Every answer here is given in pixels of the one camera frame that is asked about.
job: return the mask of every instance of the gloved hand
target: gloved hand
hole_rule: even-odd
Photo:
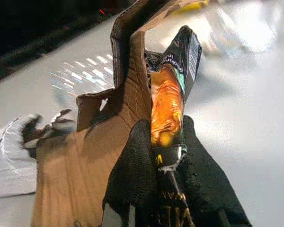
[[[188,163],[180,164],[177,171],[184,175],[185,194],[196,227],[251,226],[227,176],[196,137],[194,122],[188,116],[184,116],[183,129]],[[140,120],[109,176],[103,208],[109,204],[121,214],[128,212],[130,204],[135,207],[136,226],[152,226],[157,197],[150,124]]]

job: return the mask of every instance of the brown cardboard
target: brown cardboard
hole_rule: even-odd
[[[145,31],[171,10],[193,1],[140,0],[116,19],[111,33],[115,89],[79,96],[77,131],[67,138],[46,139],[39,144],[31,226],[72,227],[76,220],[82,227],[101,224],[108,176],[130,129],[139,119],[149,120],[151,115]],[[99,111],[106,98],[106,106]],[[90,129],[92,120],[100,115],[107,119]]]

